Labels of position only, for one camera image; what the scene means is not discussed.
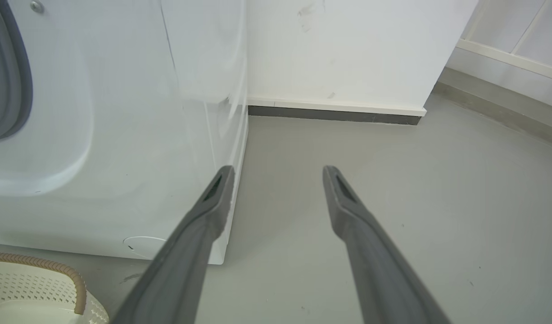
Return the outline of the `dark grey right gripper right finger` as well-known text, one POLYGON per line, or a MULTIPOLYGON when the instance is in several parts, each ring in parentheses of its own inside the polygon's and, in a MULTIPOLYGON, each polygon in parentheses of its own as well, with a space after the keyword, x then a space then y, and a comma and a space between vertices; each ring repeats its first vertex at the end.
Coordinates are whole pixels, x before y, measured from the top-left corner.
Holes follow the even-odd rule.
POLYGON ((434 297, 338 168, 323 168, 332 229, 344 242, 366 324, 448 324, 434 297))

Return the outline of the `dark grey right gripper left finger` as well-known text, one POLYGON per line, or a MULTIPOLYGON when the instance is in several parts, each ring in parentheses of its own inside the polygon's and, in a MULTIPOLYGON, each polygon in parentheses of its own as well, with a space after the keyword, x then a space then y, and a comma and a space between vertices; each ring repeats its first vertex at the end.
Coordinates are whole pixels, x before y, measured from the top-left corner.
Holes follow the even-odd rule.
POLYGON ((193 324, 212 245, 224 232, 235 171, 221 167, 165 242, 112 320, 114 324, 193 324))

